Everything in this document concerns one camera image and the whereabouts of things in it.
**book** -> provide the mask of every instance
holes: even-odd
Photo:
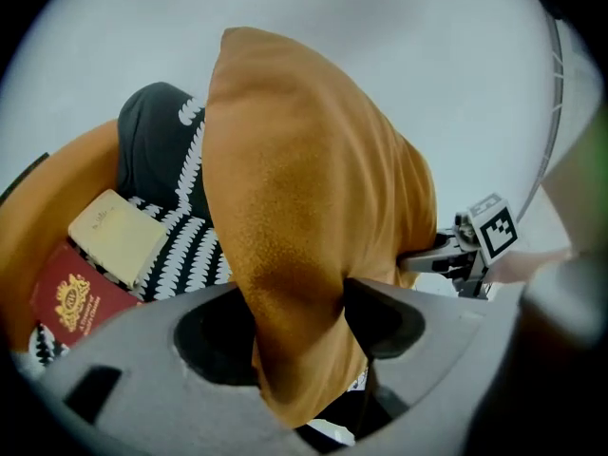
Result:
[[[91,202],[67,232],[95,263],[129,289],[142,281],[167,241],[164,225],[111,189]]]
[[[67,346],[139,304],[137,297],[107,280],[66,242],[48,258],[30,299],[35,317]]]

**white wall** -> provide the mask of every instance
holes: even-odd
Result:
[[[53,0],[0,91],[0,189],[140,86],[204,97],[219,37],[239,25],[350,73],[427,157],[441,224],[491,190],[523,204],[553,97],[537,0]]]

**orange pillow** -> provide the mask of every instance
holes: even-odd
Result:
[[[435,239],[428,167],[321,55],[231,28],[209,88],[202,168],[219,241],[256,319],[262,396],[300,426],[367,363],[344,318],[344,279],[409,287],[397,256]]]

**beige notebook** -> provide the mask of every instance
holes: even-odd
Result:
[[[108,189],[71,222],[67,232],[95,263],[129,288],[142,276],[167,241],[167,230]]]

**gold emblem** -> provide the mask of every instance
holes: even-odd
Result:
[[[85,307],[86,295],[91,288],[89,281],[82,275],[69,275],[69,283],[63,281],[57,286],[57,300],[59,306],[55,312],[59,315],[59,321],[70,333],[76,330],[76,324],[80,314]]]

